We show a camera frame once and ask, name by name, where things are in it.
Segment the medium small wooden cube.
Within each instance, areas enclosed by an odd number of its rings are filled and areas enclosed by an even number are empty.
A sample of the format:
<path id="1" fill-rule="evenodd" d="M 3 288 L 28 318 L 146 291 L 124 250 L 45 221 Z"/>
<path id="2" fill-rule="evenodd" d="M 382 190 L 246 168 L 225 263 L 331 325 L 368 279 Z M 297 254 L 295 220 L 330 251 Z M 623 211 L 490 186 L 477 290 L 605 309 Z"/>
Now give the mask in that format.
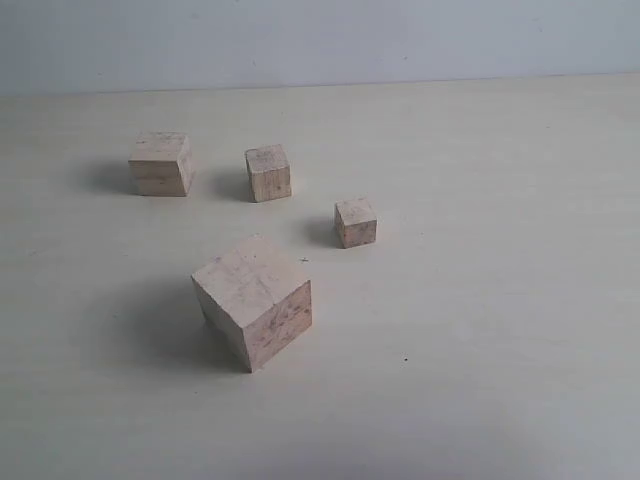
<path id="1" fill-rule="evenodd" d="M 292 195 L 290 164 L 281 144 L 249 149 L 245 162 L 256 203 Z"/>

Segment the second largest wooden cube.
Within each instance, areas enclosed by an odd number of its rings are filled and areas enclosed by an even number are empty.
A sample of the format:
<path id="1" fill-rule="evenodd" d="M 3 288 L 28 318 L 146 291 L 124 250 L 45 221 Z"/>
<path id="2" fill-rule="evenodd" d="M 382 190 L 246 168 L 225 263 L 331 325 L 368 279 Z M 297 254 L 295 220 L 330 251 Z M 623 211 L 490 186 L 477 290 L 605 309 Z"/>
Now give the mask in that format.
<path id="1" fill-rule="evenodd" d="M 186 197 L 194 176 L 191 153 L 185 133 L 141 133 L 128 161 L 137 192 L 143 196 Z"/>

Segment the smallest wooden cube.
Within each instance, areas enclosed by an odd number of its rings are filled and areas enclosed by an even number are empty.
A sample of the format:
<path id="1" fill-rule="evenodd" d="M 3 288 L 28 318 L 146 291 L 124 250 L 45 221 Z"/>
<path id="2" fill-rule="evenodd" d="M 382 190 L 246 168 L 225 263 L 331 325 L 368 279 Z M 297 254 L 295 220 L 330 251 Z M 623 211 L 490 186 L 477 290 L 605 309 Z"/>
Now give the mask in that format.
<path id="1" fill-rule="evenodd" d="M 338 201 L 334 206 L 334 227 L 345 249 L 376 241 L 377 217 L 366 197 Z"/>

